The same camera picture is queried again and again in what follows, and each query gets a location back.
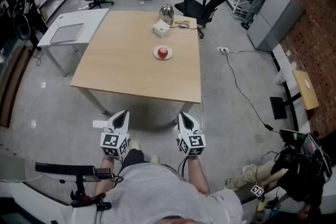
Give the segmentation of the person's right forearm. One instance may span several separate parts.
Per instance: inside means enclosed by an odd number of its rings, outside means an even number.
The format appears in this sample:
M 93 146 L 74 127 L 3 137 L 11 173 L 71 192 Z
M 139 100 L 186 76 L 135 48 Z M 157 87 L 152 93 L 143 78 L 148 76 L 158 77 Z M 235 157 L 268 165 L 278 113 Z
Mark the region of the person's right forearm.
M 187 159 L 188 163 L 188 180 L 199 193 L 208 196 L 211 194 L 208 181 L 202 170 L 198 156 L 192 156 Z

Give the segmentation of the refrigerator with red sticker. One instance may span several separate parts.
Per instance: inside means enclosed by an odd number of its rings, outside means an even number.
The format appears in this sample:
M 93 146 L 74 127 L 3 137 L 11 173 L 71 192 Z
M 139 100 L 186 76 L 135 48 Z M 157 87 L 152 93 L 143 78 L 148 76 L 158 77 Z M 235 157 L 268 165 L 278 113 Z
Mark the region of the refrigerator with red sticker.
M 265 0 L 247 30 L 256 50 L 272 52 L 304 10 L 299 0 Z

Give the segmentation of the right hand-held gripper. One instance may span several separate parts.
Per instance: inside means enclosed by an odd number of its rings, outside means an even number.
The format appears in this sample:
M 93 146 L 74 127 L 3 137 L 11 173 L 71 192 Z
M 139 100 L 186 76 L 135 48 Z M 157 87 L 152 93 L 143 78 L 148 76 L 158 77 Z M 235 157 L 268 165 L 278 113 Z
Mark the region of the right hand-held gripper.
M 203 153 L 206 142 L 205 135 L 199 130 L 199 123 L 189 114 L 180 112 L 178 115 L 179 149 L 186 157 L 199 156 Z

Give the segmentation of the small wooden side table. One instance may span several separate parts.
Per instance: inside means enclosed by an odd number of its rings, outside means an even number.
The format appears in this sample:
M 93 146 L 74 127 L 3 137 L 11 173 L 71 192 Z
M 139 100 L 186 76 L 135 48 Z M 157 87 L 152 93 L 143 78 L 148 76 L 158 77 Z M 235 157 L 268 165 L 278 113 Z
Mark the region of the small wooden side table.
M 288 98 L 286 101 L 279 97 L 270 97 L 275 120 L 287 118 L 286 106 L 293 104 L 299 98 L 302 98 L 306 111 L 319 107 L 318 98 L 309 75 L 299 70 L 293 70 L 292 73 L 299 88 L 299 93 Z

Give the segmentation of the person's dark trousers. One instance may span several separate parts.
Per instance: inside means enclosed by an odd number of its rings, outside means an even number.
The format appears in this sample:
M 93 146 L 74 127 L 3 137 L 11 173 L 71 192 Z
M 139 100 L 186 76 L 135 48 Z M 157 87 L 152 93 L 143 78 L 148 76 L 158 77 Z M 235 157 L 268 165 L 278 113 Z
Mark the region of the person's dark trousers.
M 146 163 L 144 160 L 144 154 L 141 150 L 131 149 L 129 150 L 127 156 L 123 160 L 122 166 L 120 170 L 125 169 L 128 166 Z

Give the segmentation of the shiny silver kettle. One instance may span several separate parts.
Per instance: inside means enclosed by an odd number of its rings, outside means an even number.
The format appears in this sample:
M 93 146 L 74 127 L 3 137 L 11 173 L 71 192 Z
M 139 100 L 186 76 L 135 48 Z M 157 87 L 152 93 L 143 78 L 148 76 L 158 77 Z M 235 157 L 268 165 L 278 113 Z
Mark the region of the shiny silver kettle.
M 172 5 L 165 4 L 160 8 L 158 20 L 162 20 L 170 26 L 174 23 L 174 9 Z

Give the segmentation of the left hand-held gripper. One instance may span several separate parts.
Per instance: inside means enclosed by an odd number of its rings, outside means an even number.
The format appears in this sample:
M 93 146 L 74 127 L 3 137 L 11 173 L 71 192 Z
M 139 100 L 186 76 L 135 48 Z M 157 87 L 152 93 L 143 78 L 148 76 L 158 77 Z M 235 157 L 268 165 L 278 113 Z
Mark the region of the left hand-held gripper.
M 121 158 L 130 144 L 129 116 L 122 110 L 108 119 L 108 125 L 101 133 L 100 147 L 105 156 Z

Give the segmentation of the black device on clamp mount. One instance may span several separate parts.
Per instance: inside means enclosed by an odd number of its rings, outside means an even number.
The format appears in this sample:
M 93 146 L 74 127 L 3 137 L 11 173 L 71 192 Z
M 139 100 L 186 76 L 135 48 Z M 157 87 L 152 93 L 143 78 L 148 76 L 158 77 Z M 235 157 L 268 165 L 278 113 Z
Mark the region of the black device on clamp mount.
M 109 180 L 112 183 L 121 183 L 123 177 L 115 175 L 109 168 L 95 168 L 93 165 L 58 165 L 58 164 L 44 164 L 36 163 L 35 171 L 42 175 L 59 181 L 76 183 L 77 189 L 71 191 L 70 198 L 72 200 L 71 206 L 74 208 L 88 207 L 96 205 L 98 211 L 105 211 L 111 209 L 110 202 L 104 202 L 103 199 L 106 194 L 98 194 L 95 196 L 88 196 L 85 191 L 84 183 L 101 182 Z

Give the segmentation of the dark wooden bench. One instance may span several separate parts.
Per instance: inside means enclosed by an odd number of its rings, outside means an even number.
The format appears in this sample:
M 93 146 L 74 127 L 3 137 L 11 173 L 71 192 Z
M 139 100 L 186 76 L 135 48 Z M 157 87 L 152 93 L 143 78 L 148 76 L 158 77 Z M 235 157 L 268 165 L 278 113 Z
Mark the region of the dark wooden bench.
M 0 79 L 0 126 L 10 127 L 16 95 L 31 55 L 25 46 L 18 46 Z

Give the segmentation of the grey hanging jacket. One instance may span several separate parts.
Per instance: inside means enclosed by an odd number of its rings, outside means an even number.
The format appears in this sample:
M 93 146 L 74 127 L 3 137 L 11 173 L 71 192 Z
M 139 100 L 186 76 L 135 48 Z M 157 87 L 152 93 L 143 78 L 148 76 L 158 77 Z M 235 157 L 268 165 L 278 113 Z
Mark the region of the grey hanging jacket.
M 250 8 L 247 12 L 245 26 L 244 26 L 245 29 L 249 28 L 250 24 L 253 22 L 254 15 L 256 15 L 260 11 L 263 3 L 264 3 L 264 0 L 251 0 L 250 1 Z

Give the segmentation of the small white plate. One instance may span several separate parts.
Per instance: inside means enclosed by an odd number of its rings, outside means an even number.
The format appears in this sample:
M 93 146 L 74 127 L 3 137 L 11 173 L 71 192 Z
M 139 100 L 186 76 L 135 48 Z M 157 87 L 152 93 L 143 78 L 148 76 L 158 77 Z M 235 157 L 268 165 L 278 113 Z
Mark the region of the small white plate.
M 168 52 L 169 52 L 169 53 L 168 53 L 168 56 L 167 56 L 165 59 L 160 59 L 160 58 L 158 57 L 157 50 L 158 50 L 160 47 L 165 47 L 165 48 L 168 49 Z M 157 47 L 154 48 L 154 50 L 153 50 L 153 54 L 154 54 L 154 56 L 155 56 L 157 59 L 159 59 L 159 60 L 168 60 L 168 59 L 170 59 L 170 58 L 173 56 L 173 51 L 172 51 L 172 49 L 171 49 L 170 47 L 168 47 L 168 46 L 160 45 L 160 46 L 157 46 Z

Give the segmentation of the white tissue box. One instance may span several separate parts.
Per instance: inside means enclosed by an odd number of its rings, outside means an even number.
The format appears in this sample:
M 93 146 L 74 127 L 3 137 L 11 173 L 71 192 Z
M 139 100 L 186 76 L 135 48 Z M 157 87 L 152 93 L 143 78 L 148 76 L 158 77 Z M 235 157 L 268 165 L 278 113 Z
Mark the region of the white tissue box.
M 163 20 L 159 19 L 155 24 L 152 26 L 152 31 L 159 36 L 160 38 L 164 38 L 168 36 L 170 32 L 170 25 L 164 22 Z

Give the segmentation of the person's grey shirt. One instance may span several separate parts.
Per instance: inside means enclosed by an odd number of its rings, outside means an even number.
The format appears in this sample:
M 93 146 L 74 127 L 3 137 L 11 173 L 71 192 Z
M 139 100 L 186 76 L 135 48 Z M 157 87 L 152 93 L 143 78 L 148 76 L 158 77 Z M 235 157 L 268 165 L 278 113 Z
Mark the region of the person's grey shirt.
M 161 164 L 141 163 L 120 172 L 123 182 L 106 195 L 111 209 L 101 224 L 157 224 L 179 217 L 203 224 L 241 224 L 243 208 L 237 195 L 223 189 L 208 196 Z

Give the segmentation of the white waste bin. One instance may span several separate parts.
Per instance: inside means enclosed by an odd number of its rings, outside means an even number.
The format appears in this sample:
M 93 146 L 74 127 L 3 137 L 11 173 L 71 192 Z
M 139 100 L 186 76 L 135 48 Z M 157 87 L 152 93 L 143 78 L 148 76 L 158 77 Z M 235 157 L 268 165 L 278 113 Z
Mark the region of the white waste bin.
M 281 85 L 287 81 L 286 79 L 286 70 L 281 68 L 275 76 L 275 83 Z

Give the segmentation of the white desk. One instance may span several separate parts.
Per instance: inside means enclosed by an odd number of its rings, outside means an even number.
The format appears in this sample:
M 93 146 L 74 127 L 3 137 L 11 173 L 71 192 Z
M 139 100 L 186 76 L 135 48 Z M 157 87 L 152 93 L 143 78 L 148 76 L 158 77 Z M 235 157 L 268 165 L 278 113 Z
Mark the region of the white desk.
M 59 15 L 52 23 L 52 25 L 48 28 L 46 33 L 39 41 L 38 47 L 42 49 L 44 54 L 59 70 L 62 76 L 65 77 L 67 73 L 59 64 L 59 62 L 55 59 L 55 57 L 52 55 L 52 53 L 50 52 L 50 48 L 71 46 L 74 50 L 78 50 L 80 46 L 89 45 L 92 37 L 98 30 L 98 27 L 101 25 L 102 21 L 107 16 L 108 12 L 109 9 L 103 8 L 103 9 L 82 10 L 77 12 L 64 13 Z M 67 42 L 63 44 L 53 44 L 53 45 L 50 43 L 50 39 L 55 34 L 58 27 L 78 23 L 84 23 L 84 28 L 76 41 Z

